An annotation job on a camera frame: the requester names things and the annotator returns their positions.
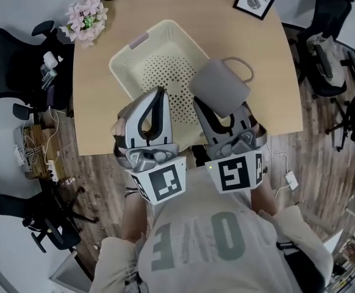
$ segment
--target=gray mug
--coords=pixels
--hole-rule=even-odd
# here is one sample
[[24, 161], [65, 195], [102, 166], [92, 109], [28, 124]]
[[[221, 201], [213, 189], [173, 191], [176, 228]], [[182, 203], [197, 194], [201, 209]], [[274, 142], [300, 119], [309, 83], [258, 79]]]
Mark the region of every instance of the gray mug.
[[[249, 79], [241, 80], [226, 64], [227, 60], [238, 60], [251, 71]], [[254, 78], [254, 70], [238, 57], [209, 59], [192, 77], [190, 91], [209, 106], [218, 116], [225, 118], [237, 110], [247, 99], [251, 89], [246, 85]]]

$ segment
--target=laundry basket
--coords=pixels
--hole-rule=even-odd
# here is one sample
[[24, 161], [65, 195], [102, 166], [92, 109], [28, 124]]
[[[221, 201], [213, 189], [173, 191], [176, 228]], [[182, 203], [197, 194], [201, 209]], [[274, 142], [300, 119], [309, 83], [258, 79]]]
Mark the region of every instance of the laundry basket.
[[157, 85], [168, 92], [173, 142], [182, 151], [202, 131], [188, 84], [208, 59], [177, 23], [164, 20], [114, 55], [109, 66], [131, 100]]

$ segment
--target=white t-shirt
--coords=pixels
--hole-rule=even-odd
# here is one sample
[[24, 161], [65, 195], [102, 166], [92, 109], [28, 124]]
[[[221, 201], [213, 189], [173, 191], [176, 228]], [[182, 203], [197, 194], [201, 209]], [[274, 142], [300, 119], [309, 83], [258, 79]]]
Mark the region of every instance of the white t-shirt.
[[[219, 194], [204, 167], [188, 171], [186, 183], [186, 192], [156, 214], [138, 260], [134, 244], [103, 240], [91, 293], [123, 292], [124, 281], [137, 269], [150, 293], [301, 292], [269, 221], [241, 195]], [[298, 207], [274, 219], [328, 283], [332, 256]]]

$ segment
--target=wooden table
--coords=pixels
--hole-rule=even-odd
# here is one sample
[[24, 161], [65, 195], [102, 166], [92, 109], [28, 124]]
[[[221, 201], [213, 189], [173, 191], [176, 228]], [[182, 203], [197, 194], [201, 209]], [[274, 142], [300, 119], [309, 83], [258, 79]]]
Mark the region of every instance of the wooden table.
[[[238, 56], [256, 72], [248, 104], [272, 135], [303, 129], [298, 83], [281, 21], [272, 7], [266, 18], [233, 9], [234, 0], [116, 0], [105, 2], [107, 27], [97, 44], [76, 44], [74, 118], [80, 155], [112, 153], [110, 127], [130, 100], [110, 73], [110, 58], [147, 29], [175, 20], [209, 57]], [[230, 64], [241, 77], [249, 71]]]

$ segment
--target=charger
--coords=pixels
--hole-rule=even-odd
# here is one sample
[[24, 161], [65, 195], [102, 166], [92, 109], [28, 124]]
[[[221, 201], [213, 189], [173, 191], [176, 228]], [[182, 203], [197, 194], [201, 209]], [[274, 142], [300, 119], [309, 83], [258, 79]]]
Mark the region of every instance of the charger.
[[287, 184], [289, 185], [289, 187], [292, 190], [295, 190], [295, 188], [298, 187], [298, 182], [297, 179], [294, 176], [294, 173], [292, 171], [289, 171], [286, 175], [285, 175], [285, 179]]

